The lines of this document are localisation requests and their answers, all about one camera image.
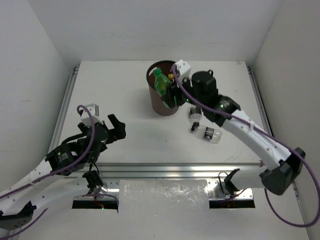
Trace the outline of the green plastic bottle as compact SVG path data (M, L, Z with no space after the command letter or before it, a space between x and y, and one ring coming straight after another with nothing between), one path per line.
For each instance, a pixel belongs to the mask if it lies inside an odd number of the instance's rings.
M162 70L157 67L152 72L154 75L154 88L160 97L167 93L167 86L172 83L172 81L162 73Z

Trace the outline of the clear bottle yellow cap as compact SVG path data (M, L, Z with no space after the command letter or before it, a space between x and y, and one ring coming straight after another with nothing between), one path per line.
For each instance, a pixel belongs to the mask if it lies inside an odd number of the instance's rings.
M171 82L175 79L175 77L174 77L174 75L172 73L169 74L167 77Z

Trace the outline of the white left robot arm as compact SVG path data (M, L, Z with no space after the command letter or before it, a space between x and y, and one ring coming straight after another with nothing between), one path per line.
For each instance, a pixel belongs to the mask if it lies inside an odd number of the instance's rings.
M103 182L97 163L151 164L179 161L174 138L183 126L156 116L149 91L134 86L75 88L63 123L64 141L24 178L0 196L0 227L35 223L34 212L79 194L97 192Z

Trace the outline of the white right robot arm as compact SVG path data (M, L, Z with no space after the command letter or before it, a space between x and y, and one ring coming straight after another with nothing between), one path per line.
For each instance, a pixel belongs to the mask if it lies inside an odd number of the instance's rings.
M265 189L281 196L301 173L306 153L301 148L277 142L256 125L232 98L219 93L213 73L198 71L192 77L172 69L174 81L167 86L162 99L170 107L190 103L221 129L229 132L264 163L259 170L232 170L223 180L223 189L229 195L246 188Z

